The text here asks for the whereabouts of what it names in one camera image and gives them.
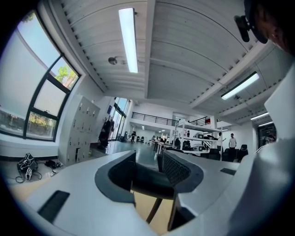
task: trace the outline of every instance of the fluorescent light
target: fluorescent light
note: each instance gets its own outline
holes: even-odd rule
[[[119,18],[129,72],[138,73],[134,29],[134,9],[120,9]]]
[[[248,78],[246,78],[243,82],[232,88],[229,92],[226,92],[221,96],[223,100],[227,100],[228,98],[232,97],[233,95],[237,94],[241,90],[248,87],[250,84],[254,83],[256,80],[259,79],[259,75],[257,72],[254,72],[251,74]]]
[[[255,117],[251,118],[251,120],[255,120],[255,119],[258,119],[258,118],[263,117],[263,116],[266,116],[266,115],[268,115],[268,112],[263,113],[263,114],[261,114],[259,116],[255,116]]]
[[[273,121],[271,121],[271,122],[267,122],[267,123],[265,123],[265,124],[260,124],[260,125],[258,125],[258,126],[261,127],[261,126],[265,126],[265,125],[272,124],[272,123],[273,123]]]

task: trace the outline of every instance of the tree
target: tree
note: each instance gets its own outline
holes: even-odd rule
[[[30,11],[28,14],[26,14],[26,15],[24,16],[22,22],[24,22],[24,23],[25,23],[25,22],[29,22],[29,21],[31,21],[31,20],[34,18],[34,16],[35,16],[34,11]]]
[[[71,83],[77,77],[75,72],[68,65],[64,65],[64,66],[59,67],[58,73],[59,74],[55,78],[67,88],[69,86],[71,86]]]

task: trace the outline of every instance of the wooden floor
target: wooden floor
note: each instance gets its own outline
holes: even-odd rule
[[[49,179],[50,178],[45,178],[32,183],[23,183],[10,186],[10,190],[15,196],[15,198],[21,201],[25,201],[35,189],[37,189],[39,186],[44,184]],[[153,204],[156,201],[156,198],[143,195],[137,192],[134,192],[134,197],[136,202],[136,210],[138,214],[142,217],[143,220],[146,220],[150,211],[153,208]],[[159,235],[162,235],[167,232],[167,226],[172,209],[172,203],[172,200],[163,200],[156,215],[150,223],[150,227]]]

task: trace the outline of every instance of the shelf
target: shelf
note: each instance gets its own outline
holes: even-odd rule
[[[189,140],[196,140],[196,141],[205,141],[205,142],[217,142],[218,140],[211,140],[211,139],[203,139],[203,138],[183,138]]]
[[[209,132],[209,133],[221,132],[221,130],[212,129],[212,128],[206,127],[205,125],[204,126],[194,125],[194,124],[191,124],[189,122],[186,122],[185,120],[179,121],[177,127],[182,127],[183,124],[184,124],[184,128],[189,129],[189,130],[197,130],[197,131]]]
[[[184,151],[184,153],[193,153],[193,154],[202,154],[202,153],[204,153],[204,154],[208,154],[209,152],[204,152],[204,151],[185,151],[185,150],[183,150]]]

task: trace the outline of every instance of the window frame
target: window frame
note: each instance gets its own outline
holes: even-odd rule
[[[61,114],[63,112],[63,109],[65,107],[65,104],[70,96],[71,91],[74,89],[76,83],[78,82],[78,80],[80,79],[81,75],[74,69],[74,67],[72,66],[72,64],[69,62],[69,60],[66,58],[65,54],[60,50],[60,48],[57,46],[57,44],[55,43],[55,41],[53,40],[53,38],[51,37],[51,35],[49,34],[47,28],[45,27],[45,24],[42,20],[42,18],[40,17],[38,11],[36,9],[33,10],[35,13],[35,16],[37,17],[37,20],[39,21],[40,26],[42,27],[42,29],[44,30],[46,36],[48,37],[48,39],[50,40],[50,42],[52,43],[52,45],[56,48],[56,50],[59,52],[59,57],[53,62],[53,64],[48,68],[48,70],[46,71],[46,73],[44,74],[44,76],[42,77],[42,79],[40,80],[35,92],[33,93],[33,97],[31,99],[31,102],[29,104],[29,108],[27,111],[27,115],[26,118],[24,120],[24,130],[23,130],[23,134],[22,135],[18,135],[18,134],[14,134],[14,133],[10,133],[7,131],[3,131],[0,130],[0,133],[5,134],[5,135],[10,135],[10,136],[16,136],[16,137],[21,137],[23,139],[31,139],[31,140],[39,140],[39,141],[47,141],[47,142],[55,142],[56,140],[56,134],[57,134],[57,129],[59,126],[59,121],[60,121],[60,117]],[[57,81],[51,74],[50,71],[51,69],[54,67],[54,65],[59,61],[59,59],[63,58],[65,60],[65,62],[67,63],[67,65],[76,73],[76,75],[78,76],[77,80],[75,81],[75,83],[73,84],[73,86],[71,87],[71,89],[66,88],[65,86],[62,85],[62,83],[60,83],[59,81]],[[46,111],[42,111],[39,110],[37,108],[34,107],[35,102],[37,100],[37,97],[42,89],[43,84],[45,83],[45,81],[48,80],[50,83],[52,83],[54,86],[56,86],[58,89],[62,90],[65,93],[65,97],[64,100],[61,103],[61,106],[59,108],[59,112],[57,116],[54,116],[52,114],[47,113]],[[30,137],[27,136],[27,129],[28,129],[28,123],[29,123],[29,117],[30,117],[30,113],[34,112],[38,115],[56,120],[56,125],[54,127],[54,131],[53,131],[53,138],[52,139],[42,139],[42,138],[34,138],[34,137]]]

